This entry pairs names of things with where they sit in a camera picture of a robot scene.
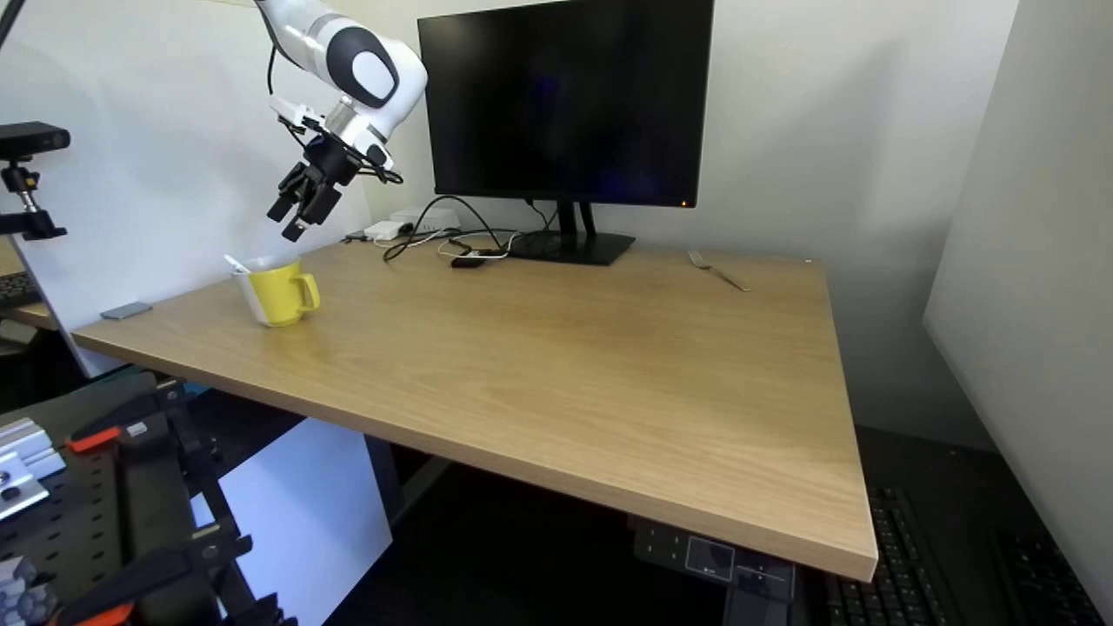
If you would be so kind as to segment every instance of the mug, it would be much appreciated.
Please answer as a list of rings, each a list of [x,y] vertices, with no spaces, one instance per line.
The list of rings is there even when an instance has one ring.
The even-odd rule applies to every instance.
[[[316,280],[299,261],[239,270],[239,294],[265,326],[289,326],[319,309]]]

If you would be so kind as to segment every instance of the desk leg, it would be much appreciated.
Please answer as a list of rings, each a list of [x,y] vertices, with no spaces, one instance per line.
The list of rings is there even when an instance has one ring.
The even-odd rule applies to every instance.
[[[788,626],[797,597],[797,566],[785,559],[755,558],[737,563],[737,581],[727,583],[723,626]]]
[[[727,587],[723,626],[788,626],[797,563],[633,518],[633,553]]]
[[[413,478],[403,481],[391,443],[370,437],[370,454],[371,454],[382,508],[393,529],[447,469],[445,458],[431,455]]]

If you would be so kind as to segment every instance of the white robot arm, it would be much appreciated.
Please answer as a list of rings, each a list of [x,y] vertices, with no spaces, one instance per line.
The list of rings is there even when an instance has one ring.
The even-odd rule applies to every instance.
[[[371,35],[319,0],[258,0],[258,11],[293,66],[345,95],[323,120],[273,98],[283,121],[314,135],[269,211],[283,223],[297,209],[283,236],[299,240],[307,227],[328,221],[353,174],[371,172],[378,181],[401,181],[385,141],[422,102],[426,72],[413,50]]]

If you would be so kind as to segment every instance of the desk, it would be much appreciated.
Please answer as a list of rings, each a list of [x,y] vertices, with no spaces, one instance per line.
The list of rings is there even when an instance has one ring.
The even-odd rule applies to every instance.
[[[13,245],[7,236],[0,236],[0,275],[13,275],[25,270],[21,254],[13,252]],[[49,314],[44,302],[31,302],[31,305],[18,305],[18,309],[3,309],[7,320],[37,326],[37,331],[54,331],[54,318]]]
[[[77,341],[451,464],[874,576],[876,544],[823,275],[637,247],[612,268],[451,270],[346,245],[323,314],[265,331],[220,281]]]

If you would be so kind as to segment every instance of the monitor screen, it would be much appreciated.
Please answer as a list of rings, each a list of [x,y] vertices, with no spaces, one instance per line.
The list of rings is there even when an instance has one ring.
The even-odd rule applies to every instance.
[[[439,196],[695,207],[713,0],[422,22]]]
[[[0,0],[0,50],[13,28],[13,19],[21,19],[21,11],[25,11],[25,0]]]

